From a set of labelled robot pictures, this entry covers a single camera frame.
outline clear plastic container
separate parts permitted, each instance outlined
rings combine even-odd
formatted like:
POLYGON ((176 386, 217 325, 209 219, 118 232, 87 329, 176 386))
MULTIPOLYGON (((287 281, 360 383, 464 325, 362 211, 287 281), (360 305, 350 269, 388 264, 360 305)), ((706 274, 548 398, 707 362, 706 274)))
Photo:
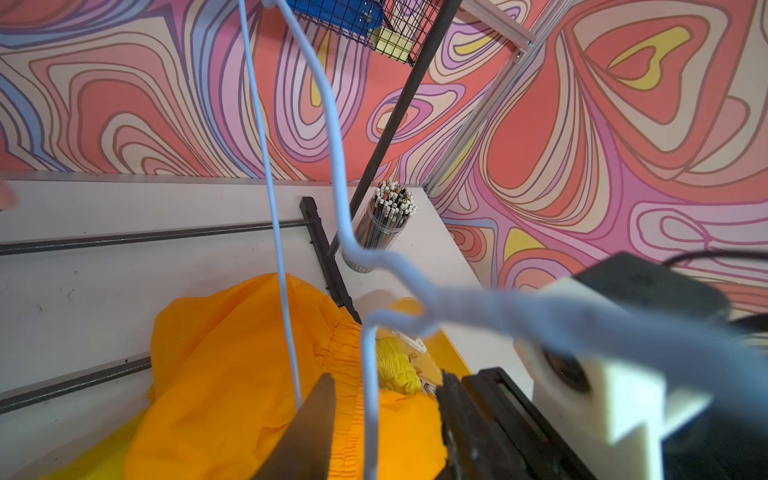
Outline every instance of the clear plastic container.
MULTIPOLYGON (((355 238, 362 245, 363 248, 369 250, 384 250, 387 248, 395 237, 406 227, 406 222, 403 222, 399 227, 394 227, 394 219, 379 218, 374 216, 373 210, 370 205, 366 207, 366 211, 360 216, 360 220, 355 228, 355 238)), ((342 258, 344 262, 356 272, 368 273, 373 271, 373 268, 367 266, 360 266, 347 258, 346 253, 342 252, 342 258)))

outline silver metal frame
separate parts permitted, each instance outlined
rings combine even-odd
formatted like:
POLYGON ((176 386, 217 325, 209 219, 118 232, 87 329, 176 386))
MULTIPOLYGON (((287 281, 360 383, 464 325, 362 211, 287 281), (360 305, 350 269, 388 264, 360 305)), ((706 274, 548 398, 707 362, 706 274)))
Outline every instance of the silver metal frame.
POLYGON ((536 41, 536 35, 510 18, 491 0, 462 0, 461 8, 496 30, 515 44, 519 50, 528 51, 531 44, 536 41))
POLYGON ((573 0, 551 0, 547 4, 547 8, 539 15, 532 29, 536 40, 531 44, 528 51, 518 49, 517 55, 507 62, 504 70, 496 76, 493 85, 488 89, 488 92, 480 100, 478 106, 469 115, 469 118, 459 129, 453 141, 427 175, 424 182, 424 190, 428 195, 431 195, 440 185, 453 161, 461 154, 462 150, 490 114, 507 98, 515 83, 534 61, 539 51, 546 45, 552 30, 562 20, 565 13, 571 7, 572 2, 573 0))

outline orange fabric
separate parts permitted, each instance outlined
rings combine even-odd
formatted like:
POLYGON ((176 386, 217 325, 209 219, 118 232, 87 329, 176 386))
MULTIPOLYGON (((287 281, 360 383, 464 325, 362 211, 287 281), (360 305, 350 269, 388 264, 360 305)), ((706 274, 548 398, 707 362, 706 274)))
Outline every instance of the orange fabric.
MULTIPOLYGON (((302 394, 336 381, 329 478, 362 478, 360 327, 308 283, 288 278, 302 394)), ((245 480, 295 413, 277 275, 207 298, 174 301, 152 336, 154 404, 125 459, 125 478, 245 480)), ((433 480, 445 464, 437 404, 381 392, 379 478, 433 480)))

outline black metal frame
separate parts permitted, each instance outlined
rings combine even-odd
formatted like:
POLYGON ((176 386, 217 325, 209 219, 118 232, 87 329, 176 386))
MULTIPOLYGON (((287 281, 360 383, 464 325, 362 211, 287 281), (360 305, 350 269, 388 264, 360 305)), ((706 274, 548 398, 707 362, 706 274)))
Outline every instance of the black metal frame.
POLYGON ((503 369, 444 372, 437 400, 449 460, 436 480, 595 480, 503 369))
MULTIPOLYGON (((326 289, 329 296, 337 306, 345 307, 357 323, 360 317, 352 305, 352 298, 346 291, 344 279, 341 277, 336 260, 328 255, 328 237, 323 229, 323 221, 317 213, 317 205, 312 197, 303 197, 299 203, 303 219, 283 220, 280 228, 306 227, 310 233, 310 243, 314 246, 320 269, 326 281, 326 289)), ((226 235, 229 233, 254 232, 258 230, 272 230, 272 222, 239 223, 235 225, 222 225, 218 227, 182 228, 177 230, 159 230, 144 233, 125 233, 118 235, 103 235, 98 237, 75 237, 54 240, 39 240, 17 243, 0 243, 0 256, 18 255, 22 253, 50 252, 54 250, 72 250, 88 247, 103 247, 107 245, 121 245, 125 243, 143 243, 159 240, 176 240, 181 238, 207 237, 210 235, 226 235)), ((59 379, 36 383, 28 387, 16 389, 15 393, 0 399, 0 415, 21 409, 35 403, 44 402, 58 396, 77 392, 87 387, 109 382, 131 373, 140 372, 151 368, 150 357, 144 357, 134 361, 126 360, 125 363, 95 371, 84 371, 70 374, 59 379)))
MULTIPOLYGON (((352 214, 353 218, 362 203, 362 199, 366 195, 368 187, 370 187, 373 179, 376 178, 376 172, 379 171, 379 166, 381 166, 382 160, 384 160, 384 155, 386 155, 386 151, 389 149, 389 145, 392 143, 392 139, 395 137, 395 133, 397 132, 402 119, 405 118, 406 112, 411 105, 411 101, 416 95, 424 75, 429 70, 429 64, 432 63, 435 53, 437 53, 440 48, 442 39, 445 37, 445 33, 451 26, 453 17, 456 15, 461 3, 461 0, 442 0, 440 11, 435 17, 435 24, 429 29, 421 53, 413 65, 411 74, 408 76, 408 80, 406 80, 406 84, 403 86, 400 96, 397 99, 395 108, 392 110, 392 115, 389 116, 389 120, 386 122, 379 143, 376 144, 376 149, 373 151, 371 159, 368 161, 368 165, 366 165, 366 169, 362 173, 360 183, 357 185, 355 193, 352 195, 352 200, 349 202, 349 212, 352 214)), ((328 249, 328 256, 333 257, 336 255, 338 249, 339 236, 335 235, 333 242, 328 249)))

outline swirly patterned wall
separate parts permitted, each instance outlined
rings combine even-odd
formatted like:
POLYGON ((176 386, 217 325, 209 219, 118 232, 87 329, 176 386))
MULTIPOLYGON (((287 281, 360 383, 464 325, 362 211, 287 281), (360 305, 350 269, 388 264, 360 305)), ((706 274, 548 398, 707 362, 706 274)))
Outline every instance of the swirly patterned wall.
MULTIPOLYGON (((545 2, 495 0, 530 25, 545 2)), ((329 180, 319 92, 276 9, 249 1, 275 176, 329 180)), ((303 22, 358 177, 410 67, 303 22)), ((511 47, 457 15, 380 174, 419 182, 511 47)), ((0 0, 0 169, 262 177, 235 0, 0 0)))
MULTIPOLYGON (((486 286, 617 251, 768 250, 765 0, 574 5, 433 194, 486 286)), ((768 265, 685 273, 768 310, 768 265)))

